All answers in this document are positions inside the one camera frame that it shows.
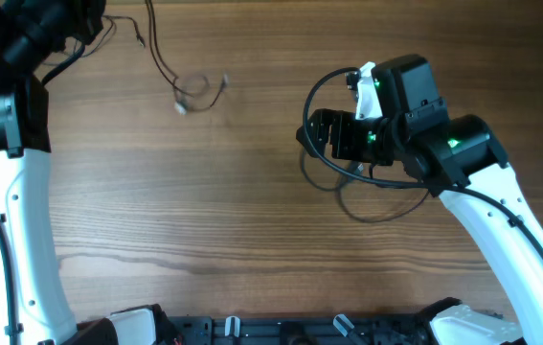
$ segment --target wooden table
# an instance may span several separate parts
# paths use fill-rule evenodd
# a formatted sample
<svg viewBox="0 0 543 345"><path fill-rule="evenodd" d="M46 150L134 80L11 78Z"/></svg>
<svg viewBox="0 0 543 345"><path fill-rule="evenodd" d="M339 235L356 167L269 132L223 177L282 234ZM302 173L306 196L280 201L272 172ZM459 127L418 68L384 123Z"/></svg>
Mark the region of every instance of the wooden table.
<svg viewBox="0 0 543 345"><path fill-rule="evenodd" d="M148 303L171 315L333 315L416 311L446 296L512 317L478 248L437 199L393 222L350 221L304 181L294 137L325 73L419 53L451 116L475 113L494 129L543 225L543 2L156 10L170 65L184 76L203 71L214 85L226 71L231 86L212 111L178 115L127 22L49 84L51 217L79 321ZM133 15L147 31L143 6L107 13ZM312 107L353 109L342 82ZM334 180L307 164L315 179ZM420 196L346 190L354 212L373 216Z"/></svg>

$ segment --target green indicator light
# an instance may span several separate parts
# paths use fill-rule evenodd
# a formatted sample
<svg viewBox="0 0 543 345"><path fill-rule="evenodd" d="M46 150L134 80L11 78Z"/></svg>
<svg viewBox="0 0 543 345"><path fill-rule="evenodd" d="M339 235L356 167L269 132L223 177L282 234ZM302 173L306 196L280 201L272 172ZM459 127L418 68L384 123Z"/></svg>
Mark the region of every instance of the green indicator light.
<svg viewBox="0 0 543 345"><path fill-rule="evenodd" d="M451 149L454 149L460 143L461 142L456 140L456 139L450 139L450 140L447 141L447 145L449 145Z"/></svg>

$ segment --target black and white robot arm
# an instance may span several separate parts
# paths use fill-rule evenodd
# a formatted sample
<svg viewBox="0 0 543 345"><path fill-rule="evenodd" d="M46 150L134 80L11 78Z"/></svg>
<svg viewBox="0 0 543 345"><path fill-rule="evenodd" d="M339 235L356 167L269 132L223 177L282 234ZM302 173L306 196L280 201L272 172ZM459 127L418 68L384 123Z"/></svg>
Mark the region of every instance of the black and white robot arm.
<svg viewBox="0 0 543 345"><path fill-rule="evenodd" d="M48 207L48 93L33 71L64 38L90 44L104 2L10 1L0 9L0 344L171 343L176 330L156 305L77 324L59 277ZM327 79L347 72L356 113L308 105ZM297 137L307 151L381 166L400 161L418 182L351 178L426 188L464 225L516 310L520 326L463 305L437 310L440 344L543 344L543 229L520 192L507 155L474 116L449 120L426 60L400 57L346 69L316 85Z"/></svg>

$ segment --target wood grain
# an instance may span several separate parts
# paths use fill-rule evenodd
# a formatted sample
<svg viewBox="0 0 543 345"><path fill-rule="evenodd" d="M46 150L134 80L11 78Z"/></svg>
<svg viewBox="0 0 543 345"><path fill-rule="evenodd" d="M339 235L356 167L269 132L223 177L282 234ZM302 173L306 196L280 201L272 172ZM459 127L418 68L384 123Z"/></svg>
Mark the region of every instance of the wood grain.
<svg viewBox="0 0 543 345"><path fill-rule="evenodd" d="M107 13L147 27L143 6ZM178 115L125 22L49 85L51 218L78 320L155 302L171 315L332 315L414 311L446 296L512 317L438 200L394 222L352 222L303 180L294 135L325 73L419 53L451 116L475 113L495 130L543 225L543 2L177 4L157 15L175 70L213 85L226 71L231 86L212 111ZM340 80L312 107L322 106L354 107ZM360 215L420 196L346 190Z"/></svg>

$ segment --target wooden surface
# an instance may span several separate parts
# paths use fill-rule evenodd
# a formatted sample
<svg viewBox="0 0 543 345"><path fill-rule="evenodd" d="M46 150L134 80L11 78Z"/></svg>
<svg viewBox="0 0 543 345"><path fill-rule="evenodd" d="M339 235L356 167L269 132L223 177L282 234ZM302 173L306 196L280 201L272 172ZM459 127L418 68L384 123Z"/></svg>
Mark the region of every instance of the wooden surface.
<svg viewBox="0 0 543 345"><path fill-rule="evenodd" d="M147 27L143 6L107 13ZM333 315L446 296L512 316L438 200L390 223L350 221L304 182L294 136L325 73L419 53L451 116L475 113L494 129L543 225L543 2L180 4L157 15L172 67L214 85L226 71L231 86L214 110L179 116L126 22L49 85L51 218L78 321L148 303L171 315ZM341 80L321 106L354 107ZM420 193L353 185L346 198L382 216Z"/></svg>

